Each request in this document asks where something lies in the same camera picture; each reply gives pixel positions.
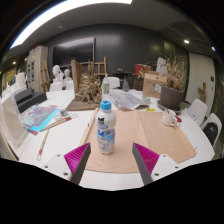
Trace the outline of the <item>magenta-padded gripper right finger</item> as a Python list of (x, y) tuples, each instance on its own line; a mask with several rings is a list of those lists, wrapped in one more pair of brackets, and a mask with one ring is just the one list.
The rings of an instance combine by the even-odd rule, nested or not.
[(181, 166), (167, 154), (158, 155), (137, 143), (133, 144), (132, 153), (145, 185), (181, 169)]

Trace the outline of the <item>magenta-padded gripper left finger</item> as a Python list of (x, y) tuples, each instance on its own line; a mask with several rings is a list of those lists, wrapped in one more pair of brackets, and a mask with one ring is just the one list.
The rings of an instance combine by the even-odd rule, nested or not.
[(90, 154), (91, 145), (86, 143), (65, 155), (55, 155), (46, 162), (42, 168), (45, 171), (78, 185), (81, 181)]

